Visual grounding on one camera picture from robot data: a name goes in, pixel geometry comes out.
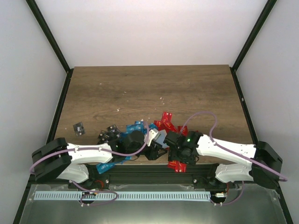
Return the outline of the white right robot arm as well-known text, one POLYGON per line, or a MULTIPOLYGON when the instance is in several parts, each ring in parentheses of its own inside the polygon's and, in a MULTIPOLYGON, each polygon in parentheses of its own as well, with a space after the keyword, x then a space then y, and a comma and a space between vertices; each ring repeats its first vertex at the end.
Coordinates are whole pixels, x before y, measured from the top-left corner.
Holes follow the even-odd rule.
POLYGON ((211 156, 229 161, 219 164, 208 175, 208 184, 213 188, 223 183, 248 181, 276 189, 281 177, 282 158, 266 142, 240 144, 214 139, 200 132, 190 131, 186 136, 170 131, 164 144, 169 148, 169 160, 194 165, 199 156, 211 156))

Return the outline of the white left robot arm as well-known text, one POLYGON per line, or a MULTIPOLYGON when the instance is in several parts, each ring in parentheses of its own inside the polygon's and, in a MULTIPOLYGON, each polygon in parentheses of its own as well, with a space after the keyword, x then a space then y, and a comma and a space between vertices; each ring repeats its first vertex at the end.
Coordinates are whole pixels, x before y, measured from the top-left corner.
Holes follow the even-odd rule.
POLYGON ((95 184, 95 176, 88 165, 96 165, 102 174, 116 164, 134 161, 141 155, 149 161, 157 160, 168 152, 165 137, 165 130, 155 128, 149 134, 140 130, 121 133, 112 128, 99 134, 96 145, 76 145, 57 138, 32 153, 29 171, 37 182, 64 179, 89 189, 95 184))

